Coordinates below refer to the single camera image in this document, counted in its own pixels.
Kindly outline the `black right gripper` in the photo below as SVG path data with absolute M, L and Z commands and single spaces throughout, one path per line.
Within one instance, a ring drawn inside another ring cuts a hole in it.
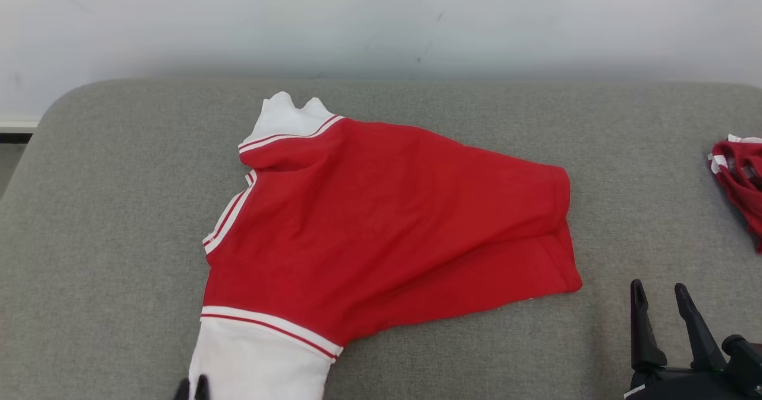
M 631 387 L 624 400 L 739 400 L 735 366 L 726 357 L 698 311 L 688 288 L 674 286 L 693 354 L 691 368 L 668 368 L 648 316 L 649 303 L 640 280 L 630 284 Z

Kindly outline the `crumpled red white-striped garment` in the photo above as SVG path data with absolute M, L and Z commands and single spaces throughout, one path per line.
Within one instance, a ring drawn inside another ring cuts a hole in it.
M 740 210 L 755 251 L 762 255 L 762 137 L 729 134 L 707 154 L 708 168 Z

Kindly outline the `red garment with white sleeves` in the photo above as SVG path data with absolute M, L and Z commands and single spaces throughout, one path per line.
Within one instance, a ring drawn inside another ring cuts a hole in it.
M 354 340 L 582 288 L 552 165 L 411 126 L 263 101 L 210 267 L 189 400 L 322 400 Z

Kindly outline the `white and black skirting board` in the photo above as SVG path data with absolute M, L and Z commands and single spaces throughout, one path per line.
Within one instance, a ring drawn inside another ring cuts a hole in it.
M 27 144 L 39 124 L 40 120 L 0 113 L 0 144 Z

